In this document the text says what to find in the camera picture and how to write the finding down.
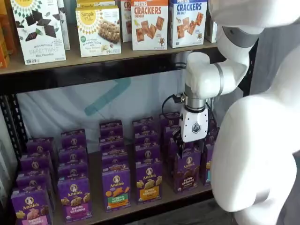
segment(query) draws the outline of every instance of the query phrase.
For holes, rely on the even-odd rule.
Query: robot logo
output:
[[[198,122],[196,122],[196,123],[193,125],[192,129],[193,129],[193,130],[192,130],[193,133],[197,134],[197,133],[201,130],[201,125],[200,125]]]

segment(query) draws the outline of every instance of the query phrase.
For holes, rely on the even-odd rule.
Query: cracker box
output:
[[[123,42],[132,41],[131,0],[121,0],[121,21]]]
[[[130,170],[127,162],[103,166],[102,185],[106,212],[131,206]]]
[[[123,135],[123,126],[121,120],[100,123],[99,126],[101,137]]]
[[[118,6],[76,8],[81,57],[121,53]]]
[[[136,168],[137,203],[144,204],[161,199],[163,164],[159,159],[139,160]]]
[[[171,0],[169,39],[172,48],[203,45],[207,0]]]
[[[17,225],[53,224],[53,213],[45,185],[15,189],[11,200]]]
[[[210,165],[213,149],[214,145],[207,144],[204,146],[203,153],[201,155],[200,180],[205,186],[210,185]]]
[[[155,130],[155,123],[152,116],[141,120],[135,120],[132,122],[132,125],[135,134],[145,130]]]
[[[88,164],[83,160],[72,160],[61,163],[57,168],[58,177],[70,176],[73,174],[88,174]]]
[[[66,60],[57,1],[11,0],[11,4],[25,64]]]
[[[64,149],[71,146],[86,146],[85,130],[79,129],[61,133],[61,145]]]
[[[99,138],[100,151],[105,151],[119,147],[124,147],[124,139],[121,135]]]
[[[155,130],[145,130],[141,133],[135,134],[135,145],[144,144],[148,142],[158,143],[158,134]]]
[[[102,164],[118,164],[128,161],[128,154],[125,147],[113,148],[102,151]]]
[[[90,184],[85,174],[60,177],[58,191],[67,223],[92,217]]]
[[[160,146],[157,142],[148,142],[135,146],[135,159],[144,160],[147,158],[160,159]]]
[[[132,49],[166,50],[168,0],[131,0]]]
[[[58,153],[60,163],[69,161],[83,160],[88,161],[88,154],[86,148],[83,146],[72,146],[66,149],[61,149]]]
[[[51,176],[48,169],[19,172],[16,183],[19,188],[46,184],[51,207],[53,211],[55,210],[56,198],[54,195],[54,189],[51,183]]]
[[[198,186],[201,152],[198,148],[186,152],[182,158],[177,154],[174,161],[174,191],[182,192]]]

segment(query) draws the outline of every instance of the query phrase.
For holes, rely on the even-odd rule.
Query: sweet thins box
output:
[[[132,49],[166,50],[168,0],[131,0]]]
[[[53,214],[45,185],[19,188],[11,200],[17,225],[52,225]]]
[[[174,161],[174,191],[182,192],[198,186],[201,152],[194,148],[181,158],[179,154]]]
[[[71,146],[86,146],[85,130],[79,129],[61,133],[61,145],[64,149]]]
[[[58,191],[66,223],[92,217],[90,184],[85,174],[59,178]]]
[[[203,45],[207,0],[171,0],[169,39],[172,48]]]
[[[102,185],[106,212],[130,206],[130,170],[127,162],[103,166]]]
[[[76,8],[81,57],[121,53],[118,6]]]
[[[66,60],[57,1],[11,0],[11,4],[25,64]]]

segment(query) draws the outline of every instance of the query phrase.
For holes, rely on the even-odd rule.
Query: yellow label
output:
[[[159,196],[159,186],[140,190],[140,198],[143,201],[154,199],[157,198],[158,196]]]
[[[32,4],[33,0],[15,0],[15,2],[23,7],[28,7]]]

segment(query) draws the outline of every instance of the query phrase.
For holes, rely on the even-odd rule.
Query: wooden surface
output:
[[[121,54],[81,58],[77,30],[74,27],[69,26],[69,34],[70,34],[69,36],[70,36],[71,50],[66,51],[66,58],[67,58],[66,61],[50,62],[50,63],[42,63],[42,64],[26,66],[24,64],[23,54],[22,52],[19,52],[17,56],[11,57],[11,62],[8,68],[0,69],[0,75],[20,73],[20,72],[31,71],[31,70],[74,66],[74,65],[81,65],[81,64],[94,63],[94,62],[124,60],[124,59],[145,57],[145,56],[158,55],[158,54],[179,53],[184,51],[198,50],[203,48],[212,48],[217,46],[216,44],[212,44],[207,40],[204,40],[204,45],[174,48],[174,49],[168,46],[167,50],[158,50],[158,51],[132,51],[132,43],[126,42],[121,44],[121,52],[122,52]]]
[[[211,189],[210,187],[204,187],[203,185],[199,184],[199,186],[192,191],[187,191],[182,194],[175,194],[173,192],[173,189],[171,188],[170,181],[167,179],[166,171],[164,171],[164,175],[163,175],[164,181],[163,181],[163,188],[162,188],[163,191],[162,191],[161,200],[147,203],[144,205],[137,205],[135,201],[135,188],[131,188],[131,207],[116,212],[106,213],[104,211],[104,205],[103,205],[101,172],[100,172],[99,162],[101,162],[101,156],[99,152],[89,154],[89,170],[90,170],[89,178],[90,178],[90,186],[91,186],[93,217],[83,221],[74,222],[72,223],[72,225],[91,225],[98,222],[107,221],[116,217],[124,216],[128,213],[147,209],[153,206],[157,206],[158,204],[169,203],[181,198],[190,197]],[[56,212],[54,214],[54,225],[63,225],[63,224],[64,224],[64,219],[62,216],[60,200],[57,199],[57,207],[56,207]]]

